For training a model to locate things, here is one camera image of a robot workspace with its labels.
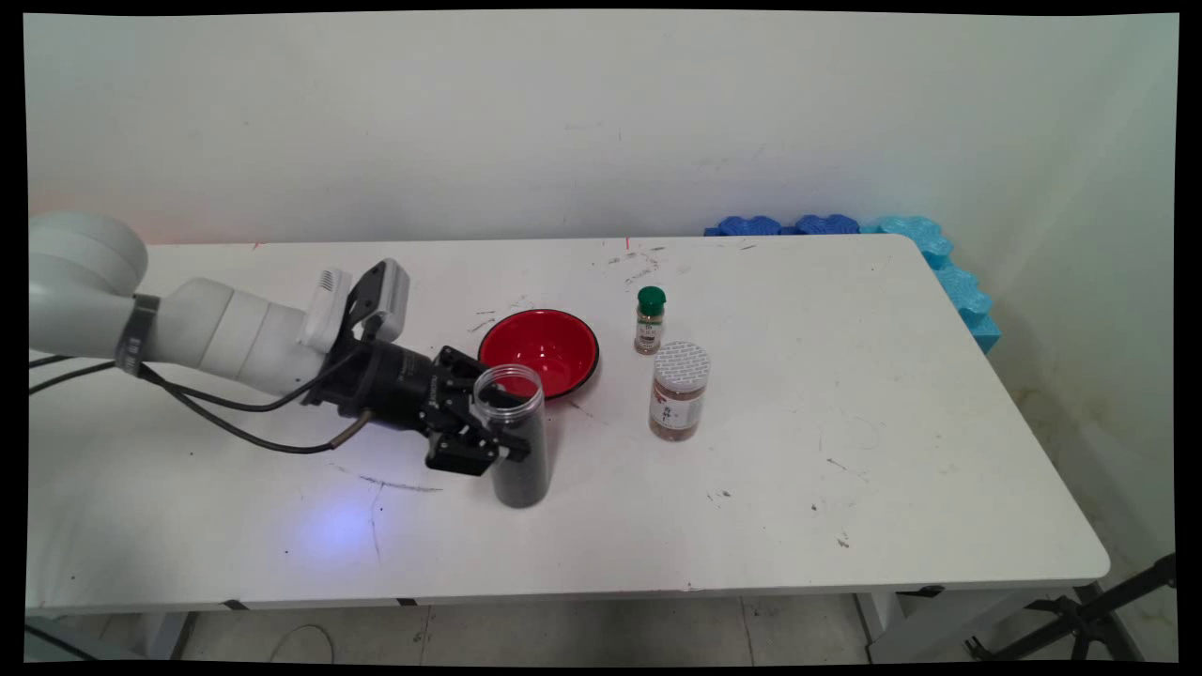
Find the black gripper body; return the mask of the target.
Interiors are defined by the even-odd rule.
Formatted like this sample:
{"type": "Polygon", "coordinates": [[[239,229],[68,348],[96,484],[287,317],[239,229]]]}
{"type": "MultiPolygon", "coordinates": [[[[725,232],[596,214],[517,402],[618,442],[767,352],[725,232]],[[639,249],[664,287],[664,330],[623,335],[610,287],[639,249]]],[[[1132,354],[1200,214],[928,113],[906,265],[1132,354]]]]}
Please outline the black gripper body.
{"type": "Polygon", "coordinates": [[[327,356],[307,407],[331,404],[343,419],[426,435],[424,404],[438,401],[438,355],[426,355],[383,340],[340,338],[327,356]]]}

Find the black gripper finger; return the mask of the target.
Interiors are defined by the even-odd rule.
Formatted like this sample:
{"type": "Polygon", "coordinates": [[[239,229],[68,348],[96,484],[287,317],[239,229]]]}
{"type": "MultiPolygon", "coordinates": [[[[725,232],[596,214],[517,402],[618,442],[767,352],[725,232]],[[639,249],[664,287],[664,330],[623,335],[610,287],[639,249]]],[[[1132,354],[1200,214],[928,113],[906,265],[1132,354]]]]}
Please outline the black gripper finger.
{"type": "Polygon", "coordinates": [[[476,383],[488,370],[488,364],[474,360],[470,355],[444,346],[438,352],[438,407],[472,407],[476,402],[476,383]]]}
{"type": "Polygon", "coordinates": [[[424,404],[426,466],[481,476],[501,461],[522,463],[532,453],[532,433],[522,427],[532,401],[514,395],[444,395],[424,404]]]}

